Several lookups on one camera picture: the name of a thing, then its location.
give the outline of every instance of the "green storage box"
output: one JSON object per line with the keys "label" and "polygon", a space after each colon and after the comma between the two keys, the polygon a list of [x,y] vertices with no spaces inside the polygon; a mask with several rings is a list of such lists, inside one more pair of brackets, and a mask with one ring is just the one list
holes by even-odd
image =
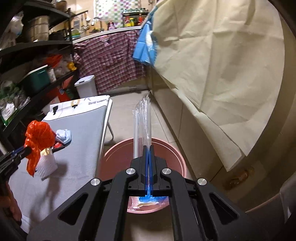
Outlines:
{"label": "green storage box", "polygon": [[26,74],[18,85],[24,89],[27,96],[34,96],[50,84],[47,73],[48,65],[44,65],[38,69]]}

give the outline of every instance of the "metal screw head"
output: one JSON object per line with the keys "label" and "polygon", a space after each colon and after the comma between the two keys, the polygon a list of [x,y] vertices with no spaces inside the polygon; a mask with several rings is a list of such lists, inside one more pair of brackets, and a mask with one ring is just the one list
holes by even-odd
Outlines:
{"label": "metal screw head", "polygon": [[164,169],[162,169],[162,173],[163,174],[171,174],[171,172],[172,172],[172,170],[171,169],[169,169],[169,168],[164,168]]}
{"label": "metal screw head", "polygon": [[97,179],[97,178],[94,178],[93,180],[91,180],[91,184],[93,185],[93,186],[97,186],[97,185],[99,185],[100,184],[100,179]]}
{"label": "metal screw head", "polygon": [[207,184],[207,180],[206,179],[204,179],[204,178],[200,178],[200,179],[198,179],[197,180],[197,183],[199,184],[199,185],[206,185]]}
{"label": "metal screw head", "polygon": [[126,173],[129,174],[129,175],[132,175],[136,172],[136,170],[134,168],[128,168],[126,169]]}

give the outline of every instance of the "pink checkered shirt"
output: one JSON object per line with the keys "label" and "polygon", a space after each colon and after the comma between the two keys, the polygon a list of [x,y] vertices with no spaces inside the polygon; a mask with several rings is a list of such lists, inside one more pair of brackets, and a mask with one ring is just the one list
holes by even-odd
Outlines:
{"label": "pink checkered shirt", "polygon": [[103,35],[74,44],[80,78],[94,75],[98,94],[145,76],[144,65],[133,60],[138,31]]}

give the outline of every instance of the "pink plastic tub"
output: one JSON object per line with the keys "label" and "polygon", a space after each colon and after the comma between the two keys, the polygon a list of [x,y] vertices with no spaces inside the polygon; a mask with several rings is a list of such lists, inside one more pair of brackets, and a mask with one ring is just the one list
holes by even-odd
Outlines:
{"label": "pink plastic tub", "polygon": [[[182,155],[170,144],[152,138],[152,145],[154,146],[154,153],[156,156],[164,158],[169,168],[178,171],[183,177],[187,177],[187,168]],[[130,167],[133,159],[133,139],[121,141],[111,147],[102,158],[99,168],[98,177],[102,180],[112,179],[118,172]],[[131,210],[132,199],[130,197],[128,202],[127,212],[129,213],[152,213],[156,212],[169,203],[155,204],[141,208],[141,211]]]}

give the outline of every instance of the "ironing board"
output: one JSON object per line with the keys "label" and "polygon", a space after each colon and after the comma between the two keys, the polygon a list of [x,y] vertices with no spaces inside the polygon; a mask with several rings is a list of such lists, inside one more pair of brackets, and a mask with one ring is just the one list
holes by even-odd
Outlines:
{"label": "ironing board", "polygon": [[94,96],[50,106],[43,119],[53,131],[68,129],[71,143],[54,153],[58,169],[45,180],[31,177],[26,158],[9,185],[22,212],[21,228],[29,232],[78,189],[95,177],[112,106],[110,96]]}

